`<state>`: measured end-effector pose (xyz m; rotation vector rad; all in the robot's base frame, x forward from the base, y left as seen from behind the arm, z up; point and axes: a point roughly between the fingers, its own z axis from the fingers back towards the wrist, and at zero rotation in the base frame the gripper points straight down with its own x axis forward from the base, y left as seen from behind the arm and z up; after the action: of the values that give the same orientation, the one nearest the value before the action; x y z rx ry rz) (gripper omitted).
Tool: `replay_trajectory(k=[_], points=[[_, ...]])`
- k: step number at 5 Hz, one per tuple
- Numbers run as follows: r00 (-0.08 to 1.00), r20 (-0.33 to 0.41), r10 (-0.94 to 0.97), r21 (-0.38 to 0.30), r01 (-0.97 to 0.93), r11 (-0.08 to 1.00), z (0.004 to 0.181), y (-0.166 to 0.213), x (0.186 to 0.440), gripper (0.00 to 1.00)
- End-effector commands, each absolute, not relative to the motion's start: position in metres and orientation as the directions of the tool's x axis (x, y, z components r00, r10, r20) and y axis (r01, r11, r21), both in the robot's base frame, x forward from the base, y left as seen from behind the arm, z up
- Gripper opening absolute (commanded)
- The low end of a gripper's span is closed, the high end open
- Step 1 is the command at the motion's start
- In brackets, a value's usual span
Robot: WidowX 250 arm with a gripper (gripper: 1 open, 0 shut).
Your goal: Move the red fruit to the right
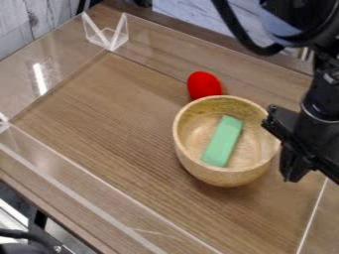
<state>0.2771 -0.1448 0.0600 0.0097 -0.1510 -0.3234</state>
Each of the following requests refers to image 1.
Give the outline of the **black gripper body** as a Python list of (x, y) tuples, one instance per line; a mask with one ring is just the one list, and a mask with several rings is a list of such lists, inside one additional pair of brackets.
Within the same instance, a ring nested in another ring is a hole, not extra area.
[(339, 121), (324, 121), (300, 107), (294, 112), (270, 104), (261, 128), (282, 143), (313, 155), (313, 170), (339, 185)]

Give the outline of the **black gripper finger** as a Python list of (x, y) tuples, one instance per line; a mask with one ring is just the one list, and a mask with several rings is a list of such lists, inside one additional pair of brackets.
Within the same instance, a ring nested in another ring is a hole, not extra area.
[(297, 183), (313, 170), (313, 155), (289, 143), (281, 144), (278, 171), (285, 182)]

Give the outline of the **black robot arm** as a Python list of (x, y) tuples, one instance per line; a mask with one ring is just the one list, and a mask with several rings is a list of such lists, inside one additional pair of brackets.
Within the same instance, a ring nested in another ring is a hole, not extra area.
[(257, 45), (229, 0), (210, 0), (234, 38), (250, 52), (270, 57), (286, 48), (313, 52), (310, 85), (300, 110), (266, 108), (261, 127), (280, 141), (278, 170), (288, 182), (312, 171), (339, 184), (339, 0), (256, 0), (270, 44)]

